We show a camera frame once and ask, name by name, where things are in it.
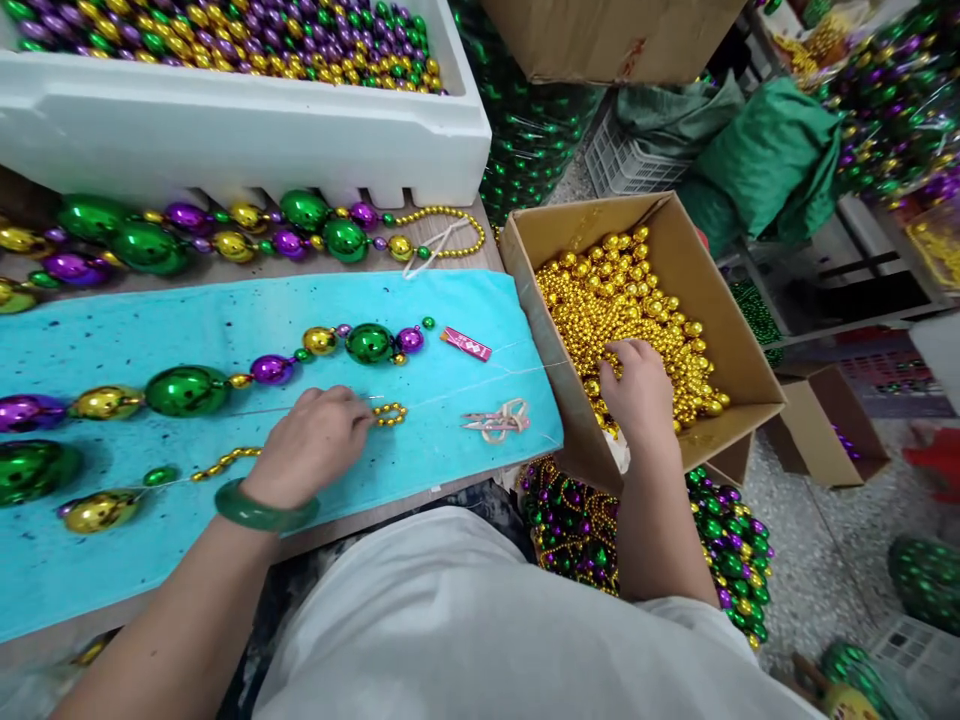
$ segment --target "wooden table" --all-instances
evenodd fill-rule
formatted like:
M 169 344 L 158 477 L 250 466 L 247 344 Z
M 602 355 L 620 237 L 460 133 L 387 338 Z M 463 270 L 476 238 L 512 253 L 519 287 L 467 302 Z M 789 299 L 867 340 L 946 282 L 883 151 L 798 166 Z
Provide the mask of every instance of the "wooden table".
M 412 212 L 410 209 L 397 211 L 396 215 Z M 487 233 L 487 242 L 479 252 L 465 258 L 456 258 L 439 261 L 433 267 L 438 271 L 460 270 L 466 268 L 487 269 L 503 272 L 503 263 L 497 251 L 490 223 L 483 210 L 480 199 L 469 208 L 463 208 L 473 215 Z M 421 244 L 437 233 L 443 232 L 452 218 L 446 216 L 429 216 L 414 225 L 393 230 L 381 229 L 385 237 L 395 234 L 404 234 L 410 238 L 414 246 Z M 457 230 L 450 241 L 448 248 L 463 248 L 473 245 L 476 235 L 469 227 Z M 14 279 L 24 279 L 28 272 L 37 269 L 33 261 L 10 255 L 4 256 L 0 274 Z M 258 278 L 282 278 L 296 275 L 312 275 L 329 272 L 369 272 L 369 271 L 396 271 L 402 270 L 403 264 L 390 257 L 389 253 L 370 251 L 369 257 L 357 265 L 344 265 L 330 255 L 312 253 L 310 257 L 300 263 L 294 263 L 282 257 L 258 257 L 257 260 L 246 265 L 235 265 L 222 258 L 200 257 L 188 272 L 175 278 L 158 278 L 149 275 L 134 275 L 124 277 L 121 282 L 108 288 L 100 288 L 96 292 L 139 292 L 149 290 L 166 290 L 176 287 L 191 287 L 194 285 L 208 285 L 210 283 L 235 282 Z M 494 474 L 498 468 L 490 471 L 460 478 L 453 482 L 439 485 L 416 495 L 395 500 L 364 512 L 349 515 L 338 520 L 332 520 L 314 528 L 304 530 L 283 540 L 281 555 L 277 562 L 307 552 L 321 545 L 337 540 L 353 533 L 372 527 L 377 523 L 396 517 L 414 508 L 425 505 L 437 498 L 459 492 L 465 487 L 485 480 Z M 152 591 L 136 595 L 128 600 L 109 605 L 79 617 L 66 620 L 0 644 L 0 669 L 36 666 L 62 660 L 64 656 L 82 643 L 92 639 L 100 633 L 125 625 L 132 620 L 146 606 Z

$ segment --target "left hand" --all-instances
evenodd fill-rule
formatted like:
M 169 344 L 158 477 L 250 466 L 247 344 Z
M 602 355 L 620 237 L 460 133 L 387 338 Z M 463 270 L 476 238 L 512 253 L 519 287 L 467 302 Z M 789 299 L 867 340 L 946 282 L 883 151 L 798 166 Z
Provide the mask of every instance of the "left hand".
M 240 488 L 270 507 L 300 507 L 360 459 L 372 424 L 373 411 L 350 388 L 310 388 L 270 431 Z

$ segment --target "right hand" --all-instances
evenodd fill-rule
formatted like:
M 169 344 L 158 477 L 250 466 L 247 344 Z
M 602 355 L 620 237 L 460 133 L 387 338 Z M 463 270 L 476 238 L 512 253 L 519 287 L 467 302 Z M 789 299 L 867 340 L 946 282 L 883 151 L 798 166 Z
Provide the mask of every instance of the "right hand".
M 673 431 L 673 385 L 663 360 L 650 343 L 620 340 L 609 343 L 623 365 L 617 380 L 607 362 L 600 363 L 600 392 L 631 448 L 679 450 Z
M 360 459 L 372 424 L 370 406 L 350 388 L 310 388 L 270 431 L 240 487 L 264 505 L 300 507 Z

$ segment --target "tiled floor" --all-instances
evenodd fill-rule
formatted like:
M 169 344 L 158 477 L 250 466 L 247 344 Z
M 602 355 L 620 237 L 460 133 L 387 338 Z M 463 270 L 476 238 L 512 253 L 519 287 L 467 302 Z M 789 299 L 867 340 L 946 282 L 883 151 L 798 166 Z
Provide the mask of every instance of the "tiled floor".
M 585 147 L 551 203 L 595 197 Z M 767 668 L 785 667 L 794 650 L 818 657 L 837 637 L 871 641 L 899 612 L 886 571 L 887 548 L 897 535 L 958 540 L 957 512 L 948 516 L 930 500 L 925 481 L 900 457 L 900 448 L 912 442 L 907 422 L 875 425 L 893 460 L 863 488 L 842 491 L 785 473 L 763 433 L 758 435 L 744 496 L 770 528 L 777 551 L 767 608 L 770 640 L 761 653 Z

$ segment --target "jade bangle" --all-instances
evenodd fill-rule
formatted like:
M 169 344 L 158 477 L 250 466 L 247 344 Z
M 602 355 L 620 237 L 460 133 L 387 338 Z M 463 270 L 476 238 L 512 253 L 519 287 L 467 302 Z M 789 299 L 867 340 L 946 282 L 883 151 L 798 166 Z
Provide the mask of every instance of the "jade bangle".
M 214 503 L 217 512 L 227 520 L 252 530 L 290 532 L 306 525 L 317 516 L 320 503 L 316 498 L 295 510 L 280 510 L 262 505 L 240 489 L 240 480 L 231 480 L 220 486 Z

